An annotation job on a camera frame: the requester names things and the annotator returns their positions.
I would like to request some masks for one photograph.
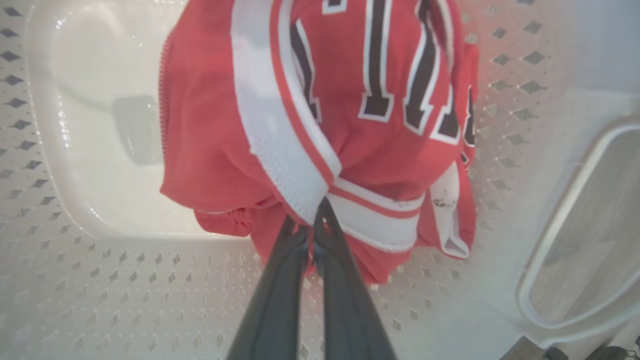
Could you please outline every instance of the black numeral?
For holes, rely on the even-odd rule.
[[[467,119],[465,121],[465,143],[468,146],[476,146],[476,135],[474,131],[474,103],[471,94],[471,86],[469,87],[467,101]]]
[[[322,14],[341,13],[347,10],[347,0],[323,0]]]
[[[418,7],[418,19],[422,23],[422,33],[418,50],[413,58],[407,95],[404,98],[404,124],[418,135],[423,135],[433,111],[438,114],[430,138],[447,143],[456,143],[460,131],[456,113],[453,111],[453,94],[449,87],[447,104],[434,108],[429,103],[440,74],[441,54],[438,40],[431,30],[428,20],[429,1],[422,0]]]
[[[387,44],[392,0],[367,0],[361,119],[388,122],[394,106],[387,93]]]
[[[316,122],[322,122],[320,114],[320,102],[317,97],[313,96],[314,80],[316,79],[316,68],[314,67],[313,58],[311,57],[311,49],[307,40],[307,33],[302,26],[300,20],[291,26],[291,47],[298,61],[297,71],[304,82],[304,94],[309,104],[311,114],[313,114]]]

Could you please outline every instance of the diamond pattern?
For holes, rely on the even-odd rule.
[[[9,102],[6,102],[5,105],[9,105],[12,108],[17,109],[26,103],[27,103],[26,101],[14,97],[13,99],[9,100]]]
[[[528,25],[526,25],[524,28],[522,28],[524,31],[527,31],[529,33],[532,34],[537,34],[538,31],[542,28],[542,24],[540,24],[537,21],[532,21],[530,23],[528,23]]]
[[[535,81],[530,81],[526,84],[522,84],[520,86],[518,86],[520,89],[522,89],[524,92],[526,92],[527,94],[531,95],[535,92],[537,92],[538,90],[545,90],[547,88],[540,86],[540,84],[538,84]]]
[[[502,28],[497,28],[497,29],[493,30],[493,33],[491,33],[491,36],[493,36],[494,38],[499,38],[499,39],[504,38],[504,35],[507,35],[507,31],[505,29],[502,29]]]
[[[527,142],[526,140],[524,140],[524,138],[522,138],[522,135],[520,134],[511,134],[511,135],[505,136],[504,138],[507,139],[513,145],[520,145]]]
[[[493,185],[496,190],[508,190],[509,187],[502,179],[490,179],[489,183]]]
[[[491,115],[491,116],[495,116],[495,114],[498,113],[498,106],[489,105],[489,106],[484,108],[484,111],[486,111],[486,113]]]
[[[496,89],[496,91],[498,92],[503,91],[505,88],[509,87],[509,85],[502,80],[498,80],[489,86]]]
[[[32,148],[34,145],[36,145],[35,142],[30,142],[29,140],[24,140],[20,146],[16,147],[16,149],[22,149],[22,150],[29,150],[30,148]]]
[[[498,55],[498,57],[494,58],[492,61],[500,66],[504,66],[504,64],[506,64],[507,61],[509,60],[511,60],[509,56],[506,56],[505,54],[500,54]]]
[[[16,34],[13,30],[8,28],[4,28],[0,30],[0,34],[4,35],[4,37],[6,38],[12,38],[12,37],[18,36],[18,34]]]
[[[522,59],[530,64],[537,65],[539,62],[544,60],[544,58],[544,55],[540,54],[537,51],[534,51],[533,53],[523,57]]]
[[[12,125],[12,127],[15,127],[18,130],[22,130],[29,125],[31,125],[31,123],[28,121],[18,120],[15,122],[15,124]]]
[[[33,170],[36,167],[38,167],[38,165],[42,164],[42,161],[35,161],[35,160],[31,160],[29,161],[29,163],[27,163],[27,165],[24,168],[28,168],[29,170]]]
[[[533,113],[531,112],[531,110],[529,110],[529,108],[522,108],[520,110],[512,111],[511,114],[513,114],[513,116],[517,117],[521,121],[525,121],[525,120],[529,120],[531,118],[537,117],[533,115]]]
[[[18,10],[12,7],[4,8],[4,12],[10,17],[22,16],[22,14],[18,12]]]
[[[9,75],[6,78],[4,78],[3,81],[13,86],[13,85],[16,85],[17,83],[23,82],[24,80],[22,80],[21,78],[18,78],[17,76]]]
[[[515,163],[515,161],[513,161],[513,159],[507,157],[507,158],[497,158],[496,159],[500,165],[502,165],[505,168],[512,168],[512,167],[517,167],[518,165]]]
[[[10,169],[3,169],[0,171],[0,179],[7,180],[15,171]]]
[[[498,207],[498,204],[496,204],[495,201],[493,201],[493,200],[480,200],[480,202],[482,202],[484,204],[484,206],[486,206],[486,208],[491,210],[491,211],[501,210]]]
[[[2,54],[0,54],[0,58],[5,59],[8,62],[11,62],[13,60],[18,60],[20,58],[20,56],[12,53],[11,51],[7,50],[5,52],[3,52]]]
[[[37,179],[36,182],[33,183],[33,185],[31,185],[30,187],[32,187],[32,188],[41,188],[42,185],[44,185],[48,181],[49,181],[49,179]]]

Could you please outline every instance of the patterned surface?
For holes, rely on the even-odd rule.
[[[551,0],[461,0],[468,42],[481,48],[478,151],[471,176],[477,243],[526,176],[533,124],[546,121],[553,66],[545,22]],[[260,276],[245,241],[113,240],[85,234],[61,207],[41,154],[25,82],[22,34],[33,0],[3,0],[0,12],[0,360],[223,359]],[[423,329],[455,299],[470,261],[417,250],[372,297],[392,340]],[[323,358],[322,289],[304,282],[302,359]],[[437,339],[424,333],[426,341]],[[410,348],[398,349],[401,359]]]

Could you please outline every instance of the gray diamond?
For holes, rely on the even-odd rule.
[[[6,199],[15,200],[18,196],[20,196],[20,194],[22,194],[22,190],[11,190],[9,196],[7,196]]]
[[[44,198],[42,198],[40,205],[49,205],[55,198],[55,196],[45,196]]]
[[[28,140],[24,140],[20,146],[16,147],[16,149],[29,150],[32,146],[36,145],[35,142],[30,142]]]
[[[16,85],[17,83],[23,82],[21,78],[18,78],[17,76],[13,76],[13,75],[7,76],[6,78],[3,79],[3,81],[5,83],[8,83],[11,86]]]
[[[486,206],[486,208],[489,210],[500,210],[498,204],[496,204],[493,200],[480,200],[480,202],[482,202],[484,206]]]
[[[533,53],[523,57],[522,59],[528,63],[531,63],[533,65],[537,65],[539,62],[541,62],[543,59],[545,58],[544,55],[540,54],[537,51],[534,51]]]
[[[515,163],[515,161],[513,161],[513,159],[511,158],[497,158],[496,160],[500,163],[500,165],[502,165],[505,168],[512,168],[512,167],[518,166]]]
[[[4,12],[6,12],[6,14],[9,15],[10,17],[22,16],[22,14],[18,12],[18,10],[10,7],[4,8]]]
[[[48,179],[37,179],[35,183],[33,183],[33,185],[31,185],[30,187],[32,188],[41,188],[42,185],[44,185],[46,182],[48,182]]]
[[[391,320],[393,320],[393,322],[392,322],[392,324],[393,324],[393,325],[392,325],[392,327],[393,327],[395,330],[402,331],[402,323],[401,323],[401,322],[399,322],[399,321],[397,321],[397,320],[396,320],[396,319],[394,319],[394,318],[391,318]]]
[[[5,37],[8,37],[8,38],[12,38],[12,37],[18,36],[18,34],[13,32],[13,30],[7,29],[7,28],[4,28],[4,29],[0,30],[0,34],[4,35]]]
[[[29,125],[31,125],[31,123],[28,122],[28,121],[18,120],[12,126],[15,127],[18,130],[22,130],[22,129],[24,129],[25,127],[27,127]]]
[[[544,90],[546,89],[543,86],[540,86],[540,84],[538,84],[535,81],[530,81],[526,84],[522,84],[520,86],[518,86],[519,88],[521,88],[524,92],[526,92],[527,94],[531,95],[534,92],[537,92],[538,90]]]
[[[11,177],[11,175],[13,175],[15,171],[13,170],[9,170],[9,169],[4,169],[0,172],[0,179],[4,179],[7,180],[9,177]]]
[[[502,80],[498,80],[493,84],[490,84],[489,86],[496,89],[496,91],[499,91],[499,92],[509,87],[509,85]]]
[[[9,105],[12,108],[17,109],[26,103],[26,101],[14,97],[13,99],[9,100],[9,102],[6,102],[5,105]]]
[[[478,36],[476,34],[469,34],[465,38],[465,41],[469,44],[475,44],[477,39],[478,39]]]
[[[517,117],[521,121],[529,120],[531,118],[537,117],[533,115],[533,113],[529,110],[529,108],[522,108],[520,110],[512,111],[511,114]]]
[[[526,25],[524,28],[522,28],[524,31],[528,31],[532,34],[537,33],[540,29],[542,28],[542,24],[540,24],[539,22],[536,21],[532,21],[530,23],[528,23],[528,25]]]
[[[493,33],[491,33],[491,36],[493,36],[494,38],[499,38],[499,39],[504,38],[504,35],[507,35],[507,31],[505,29],[502,29],[502,28],[497,28],[497,29],[493,30]]]
[[[484,108],[484,111],[486,111],[486,113],[491,115],[491,116],[495,116],[495,114],[498,112],[498,106],[489,105],[489,106]]]
[[[20,58],[20,56],[12,53],[9,50],[7,50],[7,51],[3,52],[2,54],[0,54],[0,58],[3,58],[6,61],[11,62],[13,60],[18,60]]]
[[[527,142],[522,138],[520,134],[511,134],[511,135],[505,136],[504,138],[509,140],[509,142],[512,143],[513,145],[520,145],[522,143]]]
[[[309,349],[307,349],[305,344],[302,344],[302,346],[300,347],[300,356],[305,360],[307,360],[307,357],[309,356]]]
[[[38,167],[38,165],[40,165],[40,164],[42,164],[42,161],[31,160],[31,161],[29,161],[27,166],[25,166],[25,168],[28,168],[29,170],[33,170],[36,167]]]
[[[478,221],[478,227],[480,229],[484,229],[484,230],[492,230],[491,227],[489,227],[489,225],[486,223],[486,221],[484,220],[480,220]]]
[[[509,187],[504,183],[502,179],[490,179],[489,183],[493,185],[496,190],[508,190]]]
[[[496,64],[499,64],[500,66],[504,66],[504,64],[506,64],[507,61],[509,60],[511,60],[509,56],[506,56],[505,54],[500,54],[498,55],[497,58],[493,59],[492,61]]]

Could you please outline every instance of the wooden floor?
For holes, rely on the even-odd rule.
[[[522,338],[501,360],[540,360],[545,351],[531,341]]]
[[[639,169],[640,131],[625,133],[602,155],[538,275],[530,300],[542,317],[560,322],[592,309],[640,266]],[[570,360],[584,360],[615,335],[613,330],[561,348]],[[543,350],[522,340],[503,360],[543,355]]]

